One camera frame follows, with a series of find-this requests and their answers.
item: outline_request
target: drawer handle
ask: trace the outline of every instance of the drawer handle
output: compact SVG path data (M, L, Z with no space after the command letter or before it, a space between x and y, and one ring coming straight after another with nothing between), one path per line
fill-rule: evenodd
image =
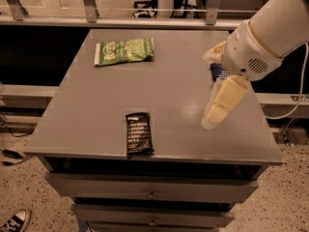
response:
M152 220L152 221L149 223L149 225L150 225L151 227L156 227L156 226L157 226L157 224L156 224L156 222L155 222L154 220Z
M156 199L156 196L155 196L153 190L151 190L151 193L147 195L147 199L149 199L149 200L154 200L154 199Z

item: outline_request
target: shoe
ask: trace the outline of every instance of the shoe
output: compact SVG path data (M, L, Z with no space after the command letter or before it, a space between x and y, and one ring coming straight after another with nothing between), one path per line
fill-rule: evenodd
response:
M0 227L0 232L23 232L28 226L29 220L30 211L20 210Z

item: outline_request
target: green chip bag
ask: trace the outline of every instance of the green chip bag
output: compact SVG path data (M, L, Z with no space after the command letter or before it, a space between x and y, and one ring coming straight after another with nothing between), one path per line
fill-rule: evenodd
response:
M109 66L137 62L152 56L154 56L153 38L101 42L96 47L95 65Z

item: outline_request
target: white cable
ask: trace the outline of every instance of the white cable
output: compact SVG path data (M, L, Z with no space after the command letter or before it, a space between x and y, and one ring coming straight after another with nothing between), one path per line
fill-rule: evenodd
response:
M267 119L270 119L270 120L284 119L284 118L288 117L290 114L294 113L298 109L298 106L299 106L300 100L301 100L302 89L303 89L303 81L304 81L306 64L307 64L307 59L308 59L308 52L309 52L308 48L309 48L309 46L308 46L308 43L307 43L306 44L305 59L304 59L303 65L302 65L302 71L301 71L301 77L300 77L300 89L299 89L299 97L298 97L298 100L297 100L297 104L295 105L295 107L289 113L287 113L285 115L282 115L282 116L278 116L278 117L268 117L268 116L265 116Z

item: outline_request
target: speckled floor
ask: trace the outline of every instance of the speckled floor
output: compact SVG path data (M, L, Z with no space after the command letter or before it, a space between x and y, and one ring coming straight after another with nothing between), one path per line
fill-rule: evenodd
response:
M294 146L278 140L284 164L270 167L260 177L260 187L233 209L236 219L222 232L309 232L308 131L294 128L291 141ZM0 149L22 152L26 142L27 137L0 133ZM27 232L78 231L71 200L47 184L46 170L36 158L16 166L0 165L0 173L0 224L18 209L27 208L32 211Z

